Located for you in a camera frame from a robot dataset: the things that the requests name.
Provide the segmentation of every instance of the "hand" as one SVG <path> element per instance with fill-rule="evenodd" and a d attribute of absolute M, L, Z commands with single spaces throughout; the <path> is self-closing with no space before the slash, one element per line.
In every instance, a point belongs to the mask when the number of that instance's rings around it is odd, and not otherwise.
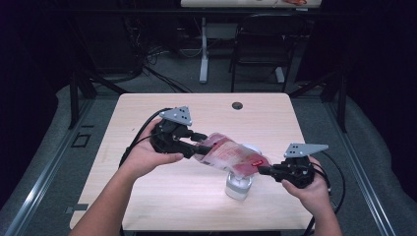
<path fill-rule="evenodd" d="M 142 132 L 139 140 L 149 137 L 154 126 L 160 119 L 151 121 Z M 173 163 L 184 157 L 182 153 L 157 153 L 149 142 L 145 139 L 135 145 L 123 165 L 120 167 L 129 174 L 133 181 L 150 173 L 154 168 L 161 164 Z"/>
<path fill-rule="evenodd" d="M 312 163 L 320 165 L 320 163 L 313 157 L 309 157 Z M 328 185 L 319 174 L 315 174 L 312 184 L 305 189 L 298 189 L 287 180 L 281 181 L 282 186 L 288 191 L 289 194 L 298 198 L 301 204 L 308 210 L 313 216 L 320 215 L 324 211 L 331 210 L 331 205 L 328 196 Z"/>

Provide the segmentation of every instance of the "person's right hand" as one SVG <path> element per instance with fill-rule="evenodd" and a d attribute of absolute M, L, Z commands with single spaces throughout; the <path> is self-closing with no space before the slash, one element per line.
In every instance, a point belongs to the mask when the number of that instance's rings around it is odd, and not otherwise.
<path fill-rule="evenodd" d="M 320 163 L 313 157 L 309 157 L 312 163 L 320 165 Z M 322 212 L 331 210 L 331 205 L 328 196 L 328 185 L 323 176 L 316 173 L 313 183 L 307 186 L 305 189 L 298 189 L 287 180 L 281 181 L 282 186 L 288 191 L 289 194 L 298 198 L 301 204 L 308 210 L 313 216 L 320 215 Z"/>

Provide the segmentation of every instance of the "chair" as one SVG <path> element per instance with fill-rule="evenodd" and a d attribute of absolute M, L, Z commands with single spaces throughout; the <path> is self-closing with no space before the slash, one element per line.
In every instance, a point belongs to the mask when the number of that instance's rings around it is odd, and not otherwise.
<path fill-rule="evenodd" d="M 234 91 L 236 65 L 285 67 L 282 92 L 285 91 L 296 43 L 305 28 L 298 16 L 255 14 L 237 26 L 229 73 L 232 72 L 231 91 Z"/>

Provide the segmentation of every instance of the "white desk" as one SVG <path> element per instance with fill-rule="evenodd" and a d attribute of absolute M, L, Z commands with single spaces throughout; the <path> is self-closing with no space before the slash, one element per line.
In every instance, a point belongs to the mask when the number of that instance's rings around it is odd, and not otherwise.
<path fill-rule="evenodd" d="M 309 8 L 319 8 L 322 0 L 306 0 L 306 4 L 297 6 L 284 2 L 284 0 L 181 0 L 181 7 L 185 8 L 295 8 L 297 10 L 308 10 Z M 200 67 L 200 83 L 208 82 L 209 56 L 208 38 L 229 39 L 234 37 L 235 25 L 228 24 L 207 24 L 206 18 L 202 20 L 202 65 Z M 281 68 L 275 70 L 276 78 L 279 83 L 284 81 Z"/>
<path fill-rule="evenodd" d="M 241 110 L 232 103 L 243 104 Z M 282 161 L 291 142 L 304 143 L 291 102 L 284 93 L 124 94 L 104 135 L 79 204 L 93 203 L 117 170 L 125 148 L 145 121 L 165 107 L 188 105 L 195 132 L 222 133 L 252 144 L 271 163 Z M 197 160 L 157 167 L 140 178 L 123 220 L 125 230 L 229 231 L 304 229 L 311 215 L 271 177 L 257 174 L 245 201 L 225 193 L 227 172 Z M 75 211 L 70 226 L 84 211 Z"/>

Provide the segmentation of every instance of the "forearm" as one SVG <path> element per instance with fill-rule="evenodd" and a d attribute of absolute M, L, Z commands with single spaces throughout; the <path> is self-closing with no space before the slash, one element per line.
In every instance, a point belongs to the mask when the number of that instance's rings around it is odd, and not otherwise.
<path fill-rule="evenodd" d="M 117 171 L 70 235 L 118 235 L 134 182 Z"/>
<path fill-rule="evenodd" d="M 338 236 L 342 235 L 340 226 L 338 224 L 336 215 L 332 209 L 327 210 L 326 212 L 321 212 L 320 214 L 315 215 L 316 227 L 315 235 L 332 235 Z"/>

